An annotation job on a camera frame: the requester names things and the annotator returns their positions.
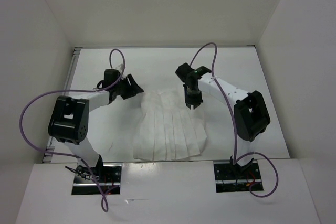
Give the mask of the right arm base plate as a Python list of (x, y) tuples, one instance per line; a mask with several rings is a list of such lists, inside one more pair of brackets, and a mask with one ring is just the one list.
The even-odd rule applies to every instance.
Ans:
[(230, 163), (214, 163), (214, 177), (217, 193), (232, 193), (249, 191), (263, 191), (261, 174), (258, 163), (252, 163), (251, 167), (240, 175), (235, 175), (230, 168)]

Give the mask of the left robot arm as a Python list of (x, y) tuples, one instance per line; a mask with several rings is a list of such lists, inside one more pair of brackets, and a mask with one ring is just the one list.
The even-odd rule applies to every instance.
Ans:
[(131, 74), (124, 77), (119, 71), (108, 69), (92, 93), (86, 92), (76, 97), (61, 95), (57, 98), (48, 133), (70, 149), (80, 166), (88, 165), (86, 176), (98, 182), (103, 179), (105, 170), (101, 156), (87, 138), (89, 113), (109, 105), (118, 96), (126, 100), (143, 92)]

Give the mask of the white pleated skirt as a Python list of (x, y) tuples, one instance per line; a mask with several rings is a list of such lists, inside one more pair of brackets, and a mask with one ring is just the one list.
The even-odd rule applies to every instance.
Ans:
[(147, 92), (133, 137), (133, 158), (178, 161), (201, 156), (207, 134), (202, 109), (188, 109), (178, 89)]

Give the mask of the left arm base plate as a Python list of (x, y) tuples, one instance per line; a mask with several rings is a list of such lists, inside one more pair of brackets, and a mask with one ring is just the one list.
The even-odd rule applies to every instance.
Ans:
[[(100, 191), (88, 172), (78, 172), (79, 168), (71, 168), (75, 174), (72, 195), (99, 195)], [(103, 165), (102, 175), (96, 176), (102, 191), (107, 195), (120, 194), (120, 182), (122, 174), (121, 163), (105, 163)]]

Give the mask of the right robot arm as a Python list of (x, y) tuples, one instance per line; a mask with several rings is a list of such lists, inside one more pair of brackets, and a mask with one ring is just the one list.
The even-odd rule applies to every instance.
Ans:
[(261, 134), (270, 124), (270, 116), (263, 98), (258, 92), (248, 92), (213, 76), (211, 73), (191, 73), (183, 84), (187, 107), (198, 107), (202, 94), (206, 93), (226, 105), (233, 119), (234, 153), (230, 172), (235, 178), (248, 173)]

